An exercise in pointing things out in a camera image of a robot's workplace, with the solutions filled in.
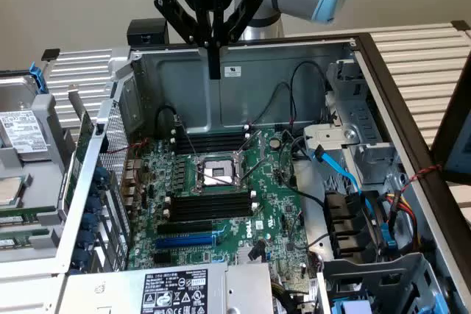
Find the silver power supply with label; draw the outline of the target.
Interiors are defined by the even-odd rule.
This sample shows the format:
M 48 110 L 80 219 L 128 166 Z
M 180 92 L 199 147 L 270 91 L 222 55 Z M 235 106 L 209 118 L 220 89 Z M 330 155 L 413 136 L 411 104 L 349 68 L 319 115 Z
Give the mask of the silver power supply with label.
M 274 314 L 266 264 L 74 275 L 59 314 Z

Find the silver CPU chip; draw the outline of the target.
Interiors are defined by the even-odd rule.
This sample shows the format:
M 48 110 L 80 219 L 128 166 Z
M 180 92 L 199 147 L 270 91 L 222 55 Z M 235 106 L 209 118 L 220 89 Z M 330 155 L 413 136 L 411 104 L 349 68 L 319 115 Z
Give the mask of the silver CPU chip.
M 25 176 L 0 178 L 0 206 L 14 205 L 24 186 Z

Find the green graphics card metal bracket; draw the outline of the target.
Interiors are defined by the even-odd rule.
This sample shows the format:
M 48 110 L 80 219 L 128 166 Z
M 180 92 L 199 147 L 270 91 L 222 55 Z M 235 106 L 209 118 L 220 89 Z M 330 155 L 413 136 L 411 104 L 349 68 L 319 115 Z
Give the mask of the green graphics card metal bracket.
M 93 134 L 93 123 L 87 109 L 79 96 L 79 89 L 76 85 L 70 85 L 68 88 L 68 98 L 77 114 L 80 122 L 79 134 L 76 141 L 76 148 L 71 156 L 67 178 L 65 179 L 63 191 L 62 210 L 65 215 L 71 206 L 74 192 L 77 187 L 80 171 L 84 163 L 85 155 Z

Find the blue card retention clip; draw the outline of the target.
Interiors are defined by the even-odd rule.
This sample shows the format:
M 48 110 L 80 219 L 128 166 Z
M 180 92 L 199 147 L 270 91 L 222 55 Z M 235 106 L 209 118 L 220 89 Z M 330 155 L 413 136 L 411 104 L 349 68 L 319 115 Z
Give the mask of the blue card retention clip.
M 75 268 L 86 268 L 88 266 L 90 256 L 91 254 L 89 251 L 75 248 L 71 256 L 71 266 Z
M 80 229 L 87 232 L 96 232 L 99 223 L 99 217 L 95 213 L 83 213 L 80 221 Z
M 93 172 L 93 181 L 97 184 L 108 184 L 110 175 L 106 168 L 102 166 L 96 166 Z
M 80 230 L 77 233 L 76 245 L 81 249 L 90 249 L 95 243 L 95 234 L 88 230 Z
M 85 202 L 85 212 L 100 215 L 102 200 L 100 196 L 89 196 Z

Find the blue expansion slot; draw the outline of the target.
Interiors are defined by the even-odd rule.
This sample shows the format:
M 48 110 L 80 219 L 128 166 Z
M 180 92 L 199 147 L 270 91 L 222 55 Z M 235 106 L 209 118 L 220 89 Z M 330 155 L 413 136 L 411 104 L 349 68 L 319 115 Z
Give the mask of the blue expansion slot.
M 154 242 L 156 249 L 176 249 L 195 246 L 212 246 L 217 236 L 213 233 L 195 233 L 187 235 L 164 236 Z

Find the black RAM slot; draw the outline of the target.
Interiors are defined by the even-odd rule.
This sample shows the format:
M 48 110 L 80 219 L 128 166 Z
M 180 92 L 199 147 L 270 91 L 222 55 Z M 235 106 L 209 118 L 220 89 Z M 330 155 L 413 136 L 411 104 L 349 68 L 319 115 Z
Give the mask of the black RAM slot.
M 251 204 L 199 204 L 187 206 L 184 204 L 176 204 L 172 207 L 174 214 L 209 214 L 211 217 L 236 217 L 237 215 L 251 215 Z
M 176 138 L 176 151 L 189 154 L 193 148 L 197 153 L 214 151 L 234 151 L 245 142 L 244 134 L 192 135 Z
M 191 141 L 194 145 L 203 144 L 216 144 L 223 143 L 242 144 L 244 142 L 243 133 L 228 133 L 228 134 L 209 134 L 209 135 L 190 135 Z M 177 138 L 179 144 L 188 144 L 185 136 Z
M 247 201 L 251 198 L 251 190 L 243 190 L 230 193 L 206 193 L 195 196 L 175 196 L 171 198 L 171 203 L 176 204 L 177 202 L 183 203 L 199 201 Z
M 251 204 L 254 200 L 257 200 L 256 198 L 253 198 L 252 195 L 251 195 L 251 199 L 250 200 L 247 200 L 247 201 L 199 201 L 199 202 L 183 202 L 183 203 L 180 203 L 180 202 L 177 202 L 176 204 L 172 204 L 171 203 L 171 198 L 169 198 L 168 201 L 165 201 L 164 202 L 164 207 L 165 208 L 168 208 L 168 209 L 172 209 L 172 207 L 176 204 L 184 204 L 184 205 L 187 205 L 187 206 L 191 206 L 191 205 L 199 205 L 199 204 Z
M 223 143 L 220 145 L 216 145 L 216 144 L 194 145 L 194 147 L 197 150 L 198 154 L 206 154 L 206 153 L 220 152 L 220 151 L 236 151 L 239 149 L 240 145 L 231 144 L 231 143 Z M 175 153 L 176 154 L 193 154 L 189 144 L 176 146 Z
M 176 138 L 184 139 L 184 140 L 187 140 L 188 138 L 190 138 L 191 141 L 234 140 L 236 142 L 244 142 L 246 140 L 244 132 L 220 131 L 220 132 L 203 132 L 203 133 L 190 134 L 189 132 L 186 132 L 182 126 L 172 128 L 171 135 Z
M 251 215 L 237 215 L 236 217 L 229 217 L 226 215 L 225 217 L 211 217 L 209 214 L 203 215 L 196 215 L 196 214 L 174 214 L 172 209 L 164 208 L 163 209 L 163 217 L 170 222 L 190 222 L 190 221 L 206 221 L 206 220 L 218 220 L 218 219 L 228 219 L 228 218 L 240 218 L 240 217 L 250 217 L 253 215 L 253 211 Z

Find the blue plastic drive latch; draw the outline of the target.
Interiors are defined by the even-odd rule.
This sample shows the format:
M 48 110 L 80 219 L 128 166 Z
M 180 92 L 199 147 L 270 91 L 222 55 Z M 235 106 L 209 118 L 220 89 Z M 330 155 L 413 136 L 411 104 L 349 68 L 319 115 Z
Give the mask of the blue plastic drive latch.
M 337 300 L 331 307 L 331 314 L 372 314 L 367 300 Z

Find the blue plastic disk bracket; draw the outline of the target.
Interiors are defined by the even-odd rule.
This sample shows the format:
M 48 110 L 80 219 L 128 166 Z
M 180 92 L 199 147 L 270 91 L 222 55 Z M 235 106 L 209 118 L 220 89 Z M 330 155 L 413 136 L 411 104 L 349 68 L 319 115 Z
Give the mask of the blue plastic disk bracket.
M 31 66 L 29 67 L 29 74 L 35 79 L 36 85 L 38 86 L 38 92 L 41 94 L 47 94 L 49 89 L 47 88 L 43 71 L 41 68 L 36 66 L 35 62 L 32 62 Z

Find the metal CPU socket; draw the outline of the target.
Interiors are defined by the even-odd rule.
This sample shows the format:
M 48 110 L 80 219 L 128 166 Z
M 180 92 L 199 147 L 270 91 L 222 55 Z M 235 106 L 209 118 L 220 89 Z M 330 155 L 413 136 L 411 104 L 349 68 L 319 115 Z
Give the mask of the metal CPU socket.
M 232 193 L 248 188 L 248 182 L 244 179 L 247 164 L 242 152 L 195 155 L 191 160 L 191 170 L 194 173 L 191 192 L 195 194 L 203 195 L 220 190 Z

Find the silver finned heatsink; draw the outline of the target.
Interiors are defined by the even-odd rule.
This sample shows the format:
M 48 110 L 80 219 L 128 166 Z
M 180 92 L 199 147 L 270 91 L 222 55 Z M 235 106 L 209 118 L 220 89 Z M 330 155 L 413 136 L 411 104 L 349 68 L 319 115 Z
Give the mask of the silver finned heatsink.
M 259 256 L 254 260 L 249 258 L 249 253 L 252 251 L 252 246 L 240 247 L 235 255 L 235 264 L 244 265 L 244 264 L 259 264 L 266 262 L 263 256 Z

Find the green Dell motherboard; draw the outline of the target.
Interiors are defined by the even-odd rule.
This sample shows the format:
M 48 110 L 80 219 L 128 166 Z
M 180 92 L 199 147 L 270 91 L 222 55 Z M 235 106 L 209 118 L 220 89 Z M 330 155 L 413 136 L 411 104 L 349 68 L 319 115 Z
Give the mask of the green Dell motherboard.
M 240 247 L 252 246 L 251 260 L 263 256 L 271 280 L 293 294 L 308 292 L 316 269 L 308 254 L 305 234 L 305 198 L 296 188 L 296 177 L 291 157 L 298 152 L 297 144 L 289 142 L 288 134 L 267 129 L 266 157 L 261 159 L 255 141 L 242 151 L 247 170 L 244 179 L 254 200 L 250 217 L 212 221 L 212 232 L 217 236 L 212 246 L 176 249 L 156 249 L 159 236 L 157 225 L 170 222 L 163 217 L 164 202 L 172 196 L 195 196 L 191 192 L 194 173 L 191 160 L 195 154 L 176 154 L 176 138 L 154 140 L 134 159 L 142 160 L 138 172 L 140 185 L 136 207 L 129 210 L 132 241 L 127 268 L 143 270 L 162 268 L 154 264 L 153 255 L 170 251 L 170 266 L 227 263 L 236 265 L 236 252 Z M 278 138 L 281 146 L 271 149 L 269 141 Z

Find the silver hard disk white label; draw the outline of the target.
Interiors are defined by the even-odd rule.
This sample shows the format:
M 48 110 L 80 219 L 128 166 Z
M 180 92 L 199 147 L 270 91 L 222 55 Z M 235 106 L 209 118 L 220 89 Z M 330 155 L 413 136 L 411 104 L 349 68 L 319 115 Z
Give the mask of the silver hard disk white label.
M 12 148 L 23 163 L 51 159 L 45 131 L 52 96 L 27 74 L 0 72 L 0 148 Z

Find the open metal PC case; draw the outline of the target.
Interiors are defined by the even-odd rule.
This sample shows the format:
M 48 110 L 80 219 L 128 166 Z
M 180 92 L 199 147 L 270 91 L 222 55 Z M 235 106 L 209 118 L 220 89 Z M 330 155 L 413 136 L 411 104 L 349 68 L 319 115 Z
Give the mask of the open metal PC case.
M 336 112 L 327 67 L 355 60 L 368 83 L 400 164 L 398 186 L 363 187 L 347 156 L 358 140 Z M 222 67 L 241 66 L 224 78 Z M 291 157 L 296 188 L 305 198 L 308 254 L 315 265 L 308 292 L 293 294 L 271 281 L 274 314 L 319 314 L 317 274 L 333 255 L 325 194 L 379 192 L 386 231 L 394 241 L 388 262 L 423 254 L 453 292 L 453 314 L 471 314 L 471 50 L 407 43 L 385 54 L 367 34 L 258 40 L 223 49 L 221 79 L 209 77 L 204 51 L 188 46 L 131 49 L 113 77 L 80 171 L 65 238 L 72 250 L 59 298 L 74 275 L 139 271 L 127 268 L 132 241 L 121 189 L 126 163 L 154 140 L 175 138 L 175 115 L 190 134 L 272 129 L 297 144 Z M 108 184 L 93 181 L 96 166 Z M 86 268 L 71 266 L 89 196 L 102 212 Z

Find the thin metal locking lever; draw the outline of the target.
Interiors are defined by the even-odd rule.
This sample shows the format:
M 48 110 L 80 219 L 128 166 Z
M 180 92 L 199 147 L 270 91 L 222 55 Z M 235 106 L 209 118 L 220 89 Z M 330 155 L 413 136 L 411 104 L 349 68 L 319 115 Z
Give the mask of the thin metal locking lever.
M 238 180 L 231 170 L 204 168 L 198 174 L 202 177 L 202 184 L 206 187 L 238 185 Z
M 179 115 L 175 115 L 174 118 L 175 118 L 175 125 L 176 125 L 176 127 L 181 128 L 181 130 L 182 130 L 182 132 L 183 132 L 183 134 L 184 134 L 186 140 L 188 141 L 189 146 L 191 147 L 191 150 L 192 150 L 193 154 L 197 155 L 198 152 L 197 152 L 197 150 L 195 149 L 195 147 L 194 147 L 194 145 L 193 145 L 193 143 L 192 143 L 192 141 L 191 141 L 190 135 L 188 134 L 188 131 L 187 131 L 187 129 L 186 129 L 186 127 L 185 127 L 185 124 L 183 123 L 181 117 L 180 117 Z

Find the green RAM stick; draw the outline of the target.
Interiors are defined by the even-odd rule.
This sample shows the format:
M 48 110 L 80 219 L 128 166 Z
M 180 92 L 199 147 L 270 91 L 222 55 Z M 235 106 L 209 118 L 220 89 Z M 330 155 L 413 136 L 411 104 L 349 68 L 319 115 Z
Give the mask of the green RAM stick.
M 55 207 L 28 207 L 15 209 L 0 209 L 0 226 L 43 224 L 53 224 L 59 219 L 58 211 Z
M 0 232 L 0 250 L 32 247 L 30 238 L 48 235 L 48 229 L 31 229 L 17 232 Z

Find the long black expansion slot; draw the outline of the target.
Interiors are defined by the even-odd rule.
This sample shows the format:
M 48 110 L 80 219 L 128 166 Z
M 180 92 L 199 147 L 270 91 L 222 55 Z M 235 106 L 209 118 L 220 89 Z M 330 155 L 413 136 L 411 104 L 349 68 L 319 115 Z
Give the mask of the long black expansion slot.
M 183 235 L 212 231 L 212 221 L 168 222 L 157 225 L 157 234 L 159 236 Z

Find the black box device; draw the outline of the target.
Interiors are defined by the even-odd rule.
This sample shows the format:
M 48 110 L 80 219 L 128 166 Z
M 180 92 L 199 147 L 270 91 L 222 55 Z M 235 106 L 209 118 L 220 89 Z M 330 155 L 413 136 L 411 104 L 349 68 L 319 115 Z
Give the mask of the black box device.
M 131 20 L 127 29 L 127 42 L 131 47 L 169 44 L 169 31 L 164 18 Z

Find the black case fan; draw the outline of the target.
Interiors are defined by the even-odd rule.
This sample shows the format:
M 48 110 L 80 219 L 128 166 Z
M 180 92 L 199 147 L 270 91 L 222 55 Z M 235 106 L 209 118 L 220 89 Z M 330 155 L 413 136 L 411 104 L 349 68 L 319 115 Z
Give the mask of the black case fan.
M 356 264 L 377 263 L 393 243 L 386 231 L 386 214 L 379 192 L 325 194 L 324 214 L 333 255 Z

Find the metal disk bay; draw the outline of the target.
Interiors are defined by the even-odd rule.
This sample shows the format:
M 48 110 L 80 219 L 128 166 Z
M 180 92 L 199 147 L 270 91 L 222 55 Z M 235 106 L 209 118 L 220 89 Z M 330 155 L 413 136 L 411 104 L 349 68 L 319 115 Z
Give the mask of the metal disk bay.
M 394 190 L 399 182 L 400 158 L 360 65 L 355 60 L 330 63 L 327 80 L 342 125 L 358 140 L 347 145 L 347 156 L 353 161 L 360 184 Z

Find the grey metal drive cage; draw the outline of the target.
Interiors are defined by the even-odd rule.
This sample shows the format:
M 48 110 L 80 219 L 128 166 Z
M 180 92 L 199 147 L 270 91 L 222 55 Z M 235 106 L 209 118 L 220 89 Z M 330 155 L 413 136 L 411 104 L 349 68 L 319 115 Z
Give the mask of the grey metal drive cage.
M 337 300 L 367 300 L 372 314 L 453 314 L 453 292 L 420 253 L 382 263 L 327 261 L 317 274 L 319 314 Z

